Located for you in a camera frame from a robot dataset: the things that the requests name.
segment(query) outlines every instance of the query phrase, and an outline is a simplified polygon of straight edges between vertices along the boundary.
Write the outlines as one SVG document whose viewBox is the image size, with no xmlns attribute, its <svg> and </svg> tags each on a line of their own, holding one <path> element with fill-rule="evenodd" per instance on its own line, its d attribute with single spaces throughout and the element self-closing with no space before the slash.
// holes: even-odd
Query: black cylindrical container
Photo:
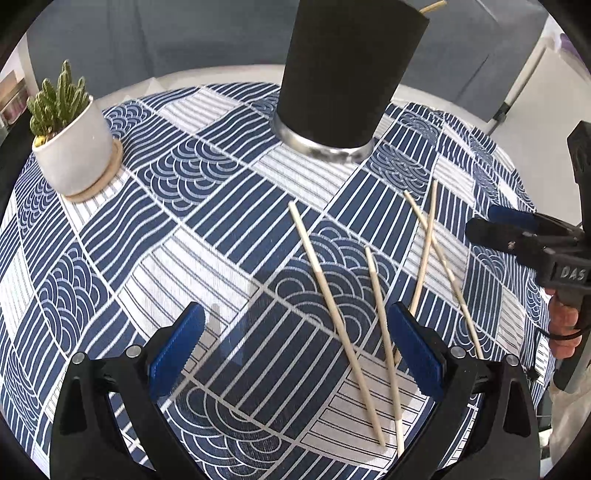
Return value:
<svg viewBox="0 0 591 480">
<path fill-rule="evenodd" d="M 398 0 L 300 0 L 280 123 L 328 147 L 368 144 L 427 25 Z"/>
</svg>

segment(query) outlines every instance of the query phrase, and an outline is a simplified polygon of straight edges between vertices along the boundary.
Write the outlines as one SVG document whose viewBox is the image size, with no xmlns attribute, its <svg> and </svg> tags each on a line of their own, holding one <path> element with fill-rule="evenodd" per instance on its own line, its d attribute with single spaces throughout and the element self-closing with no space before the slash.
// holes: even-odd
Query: patchwork pattern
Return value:
<svg viewBox="0 0 591 480">
<path fill-rule="evenodd" d="M 416 103 L 390 103 L 361 164 L 329 164 L 282 144 L 269 119 L 280 88 L 190 87 L 103 112 L 124 147 L 111 183 L 72 204 L 33 155 L 0 221 L 0 401 L 25 451 L 48 472 L 51 429 L 72 355 L 120 355 L 174 322 L 186 304 L 206 330 L 161 399 L 164 415 L 212 479 L 374 480 L 397 460 L 385 351 L 364 248 L 387 303 L 408 304 L 437 191 L 435 232 L 462 286 L 488 359 L 519 355 L 540 378 L 554 360 L 545 295 L 513 257 L 469 245 L 466 222 L 491 204 L 533 211 L 507 155 L 480 130 Z M 366 375 L 387 447 L 378 447 L 287 204 L 294 200 Z M 448 345 L 473 348 L 432 252 L 417 310 Z M 400 365 L 407 441 L 433 408 Z M 132 457 L 150 465 L 119 395 L 115 417 Z M 478 399 L 442 466 L 465 445 Z"/>
</svg>

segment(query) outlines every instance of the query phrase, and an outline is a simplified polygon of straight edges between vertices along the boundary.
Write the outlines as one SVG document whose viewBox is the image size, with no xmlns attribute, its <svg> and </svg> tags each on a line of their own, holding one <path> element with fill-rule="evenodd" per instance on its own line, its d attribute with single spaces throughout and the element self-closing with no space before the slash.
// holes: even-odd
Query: wooden coaster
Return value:
<svg viewBox="0 0 591 480">
<path fill-rule="evenodd" d="M 117 138 L 113 139 L 113 151 L 111 152 L 111 159 L 109 160 L 109 164 L 105 172 L 100 176 L 100 178 L 94 182 L 90 187 L 86 190 L 76 193 L 74 195 L 65 196 L 64 198 L 72 203 L 81 203 L 91 199 L 97 193 L 101 192 L 113 177 L 117 174 L 119 169 L 121 168 L 121 162 L 123 161 L 123 145 L 121 145 L 120 140 Z"/>
</svg>

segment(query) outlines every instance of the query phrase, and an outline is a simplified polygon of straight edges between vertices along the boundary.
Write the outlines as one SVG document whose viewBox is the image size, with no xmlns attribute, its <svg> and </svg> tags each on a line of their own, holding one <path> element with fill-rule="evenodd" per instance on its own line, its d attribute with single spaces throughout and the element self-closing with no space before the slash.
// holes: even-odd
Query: black cable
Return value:
<svg viewBox="0 0 591 480">
<path fill-rule="evenodd" d="M 542 330 L 540 327 L 536 327 L 535 329 L 536 329 L 536 331 L 540 332 L 542 335 L 544 335 L 546 338 L 549 338 L 550 340 L 560 341 L 560 340 L 573 340 L 575 338 L 580 337 L 582 334 L 591 330 L 591 325 L 587 325 L 586 327 L 581 328 L 578 332 L 571 333 L 570 335 L 556 335 L 555 333 L 548 333 L 545 330 Z"/>
</svg>

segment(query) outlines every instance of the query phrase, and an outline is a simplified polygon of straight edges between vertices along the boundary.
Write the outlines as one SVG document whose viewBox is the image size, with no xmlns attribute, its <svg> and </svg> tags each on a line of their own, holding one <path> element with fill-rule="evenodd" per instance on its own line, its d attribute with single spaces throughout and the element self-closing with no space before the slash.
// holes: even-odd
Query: chopstick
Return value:
<svg viewBox="0 0 591 480">
<path fill-rule="evenodd" d="M 394 363 L 394 354 L 392 353 L 392 340 L 390 339 L 390 332 L 388 331 L 386 309 L 384 307 L 384 298 L 382 297 L 382 288 L 379 285 L 378 270 L 376 269 L 374 258 L 369 247 L 365 247 L 365 256 L 368 260 L 369 278 L 371 279 L 372 288 L 374 289 L 379 325 L 382 329 L 382 339 L 384 340 L 386 366 L 388 368 L 390 393 L 392 395 L 394 426 L 396 429 L 396 446 L 398 449 L 398 458 L 400 458 L 404 453 L 404 426 L 402 425 L 402 405 L 400 403 L 400 391 L 398 389 L 398 378 L 396 376 L 396 364 Z"/>
<path fill-rule="evenodd" d="M 429 12 L 434 12 L 435 10 L 439 10 L 441 7 L 445 7 L 447 5 L 447 0 L 441 0 L 439 2 L 435 2 L 425 8 L 419 10 L 419 13 L 428 14 Z"/>
<path fill-rule="evenodd" d="M 320 286 L 322 295 L 324 295 L 324 301 L 326 302 L 326 306 L 328 307 L 330 317 L 332 318 L 333 324 L 335 325 L 335 329 L 339 334 L 340 341 L 345 349 L 345 354 L 347 355 L 347 359 L 349 360 L 349 364 L 351 365 L 351 370 L 353 370 L 355 380 L 357 380 L 357 383 L 359 385 L 359 390 L 361 391 L 361 398 L 363 399 L 363 403 L 365 403 L 365 408 L 368 411 L 369 419 L 371 421 L 372 426 L 374 427 L 374 432 L 376 434 L 376 437 L 378 438 L 379 444 L 382 447 L 384 447 L 386 446 L 386 440 L 384 438 L 384 433 L 382 432 L 382 427 L 379 424 L 378 413 L 375 411 L 374 402 L 371 399 L 371 394 L 369 393 L 368 386 L 365 383 L 363 371 L 361 370 L 361 366 L 359 365 L 359 361 L 357 360 L 357 356 L 355 355 L 355 351 L 353 350 L 353 345 L 351 345 L 351 340 L 349 339 L 349 335 L 347 334 L 347 330 L 345 329 L 345 323 L 343 322 L 339 309 L 337 308 L 335 299 L 332 296 L 329 284 L 326 281 L 326 277 L 324 276 L 324 272 L 322 271 L 322 267 L 320 266 L 320 262 L 318 261 L 318 257 L 316 256 L 316 252 L 314 252 L 314 247 L 310 242 L 310 237 L 308 237 L 308 232 L 306 231 L 306 227 L 304 226 L 304 222 L 301 219 L 300 212 L 298 211 L 295 202 L 289 202 L 288 207 L 291 216 L 294 219 L 295 228 L 297 229 L 302 244 L 304 245 L 304 250 L 306 250 L 306 254 L 308 255 L 308 260 L 312 265 L 312 270 L 314 271 L 314 275 L 316 276 L 316 281 Z"/>
<path fill-rule="evenodd" d="M 414 214 L 417 216 L 418 221 L 421 223 L 421 226 L 424 230 L 427 230 L 428 224 L 423 216 L 423 213 L 419 209 L 417 202 L 414 201 L 413 197 L 410 195 L 408 190 L 404 191 L 404 198 L 406 198 L 407 202 L 410 203 L 410 206 L 413 209 Z M 452 287 L 452 291 L 456 296 L 457 302 L 460 304 L 460 310 L 462 311 L 464 318 L 466 320 L 466 326 L 468 327 L 468 331 L 470 333 L 470 339 L 474 344 L 474 349 L 476 350 L 476 357 L 483 360 L 484 354 L 482 353 L 482 347 L 480 346 L 480 341 L 478 340 L 478 335 L 476 334 L 476 328 L 474 327 L 474 322 L 472 321 L 472 315 L 470 315 L 470 311 L 468 310 L 468 305 L 466 304 L 466 300 L 464 299 L 464 295 L 460 290 L 460 287 L 457 285 L 456 276 L 453 274 L 449 266 L 447 265 L 447 258 L 445 253 L 441 249 L 440 245 L 437 243 L 437 237 L 435 234 L 432 235 L 431 242 L 433 245 L 433 249 L 439 258 L 439 263 L 445 270 L 447 275 L 447 279 L 449 280 L 450 286 Z"/>
<path fill-rule="evenodd" d="M 437 185 L 439 185 L 439 182 L 434 179 L 431 183 L 431 208 L 429 208 L 427 233 L 425 234 L 423 254 L 421 255 L 421 263 L 418 268 L 417 285 L 414 288 L 413 300 L 408 309 L 413 317 L 417 314 L 418 301 L 421 299 L 425 275 L 427 274 L 427 265 L 429 264 L 429 254 L 431 253 L 431 243 L 433 241 L 433 225 L 435 224 L 435 211 L 437 210 Z"/>
</svg>

